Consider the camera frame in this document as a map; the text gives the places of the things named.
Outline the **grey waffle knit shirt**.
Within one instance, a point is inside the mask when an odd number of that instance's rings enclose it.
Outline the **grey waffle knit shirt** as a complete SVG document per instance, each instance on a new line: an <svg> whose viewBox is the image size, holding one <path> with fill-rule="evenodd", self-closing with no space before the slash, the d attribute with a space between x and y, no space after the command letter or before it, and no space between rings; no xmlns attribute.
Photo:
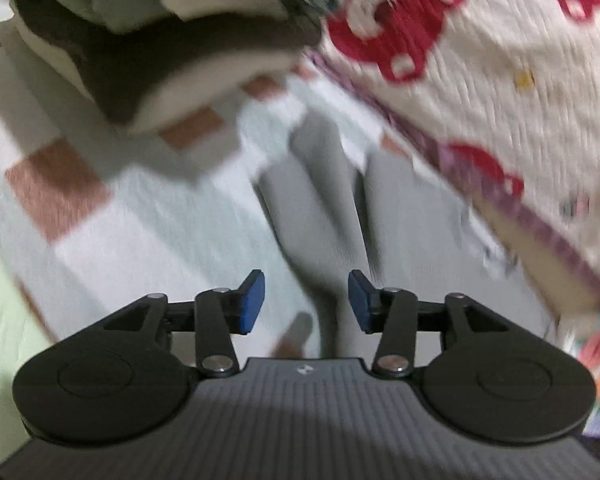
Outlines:
<svg viewBox="0 0 600 480"><path fill-rule="evenodd" d="M370 362L379 338L365 335L348 300L348 276L440 301L464 292L535 336L555 321L478 211L405 157L376 148L364 169L347 158L337 125L310 110L287 155L266 168L258 191L280 249L301 281L334 300L333 356Z"/></svg>

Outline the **checkered bed sheet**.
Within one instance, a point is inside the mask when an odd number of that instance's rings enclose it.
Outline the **checkered bed sheet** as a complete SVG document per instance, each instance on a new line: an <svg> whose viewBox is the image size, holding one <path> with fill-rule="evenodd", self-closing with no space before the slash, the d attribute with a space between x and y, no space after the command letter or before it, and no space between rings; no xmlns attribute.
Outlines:
<svg viewBox="0 0 600 480"><path fill-rule="evenodd" d="M230 92L171 132L124 136L1 25L0 249L50 332L260 269L265 305L238 356L292 344L316 356L324 304L286 263L254 188L310 110L336 122L356 166L387 142L382 121L312 67Z"/></svg>

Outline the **light green cloth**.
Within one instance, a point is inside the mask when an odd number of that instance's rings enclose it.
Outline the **light green cloth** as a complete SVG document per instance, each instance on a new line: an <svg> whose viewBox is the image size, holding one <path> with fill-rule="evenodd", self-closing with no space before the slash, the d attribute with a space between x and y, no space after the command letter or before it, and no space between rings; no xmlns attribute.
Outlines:
<svg viewBox="0 0 600 480"><path fill-rule="evenodd" d="M0 463L28 438L12 400L12 381L19 367L51 342L28 290L0 253Z"/></svg>

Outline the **cream folded bottom garment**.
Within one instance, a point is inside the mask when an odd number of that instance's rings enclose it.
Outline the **cream folded bottom garment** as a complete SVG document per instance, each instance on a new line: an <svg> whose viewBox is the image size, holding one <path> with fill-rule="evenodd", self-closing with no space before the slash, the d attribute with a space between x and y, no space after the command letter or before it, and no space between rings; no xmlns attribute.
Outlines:
<svg viewBox="0 0 600 480"><path fill-rule="evenodd" d="M20 16L16 15L12 22L23 43L38 58L84 99L94 101L65 51L36 36ZM253 50L212 54L190 62L141 98L140 107L131 121L117 130L130 136L159 133L257 76L291 70L299 58L298 51Z"/></svg>

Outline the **red bear quilted blanket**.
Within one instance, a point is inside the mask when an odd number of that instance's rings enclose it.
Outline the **red bear quilted blanket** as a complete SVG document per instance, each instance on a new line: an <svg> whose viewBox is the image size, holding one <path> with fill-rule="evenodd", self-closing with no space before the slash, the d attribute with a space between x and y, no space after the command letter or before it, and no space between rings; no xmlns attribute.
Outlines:
<svg viewBox="0 0 600 480"><path fill-rule="evenodd" d="M562 310L600 304L600 0L339 0L314 62L474 198Z"/></svg>

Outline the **dark brown folded garment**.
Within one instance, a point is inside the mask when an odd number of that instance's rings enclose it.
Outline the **dark brown folded garment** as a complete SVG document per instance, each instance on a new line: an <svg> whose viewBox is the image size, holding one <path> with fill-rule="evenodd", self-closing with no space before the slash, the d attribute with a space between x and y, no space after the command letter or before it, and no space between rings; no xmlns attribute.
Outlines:
<svg viewBox="0 0 600 480"><path fill-rule="evenodd" d="M320 25L306 18L239 14L164 18L117 35L55 0L12 1L27 29L69 55L96 105L117 126L129 124L140 101L187 62L249 50L291 53L322 36Z"/></svg>

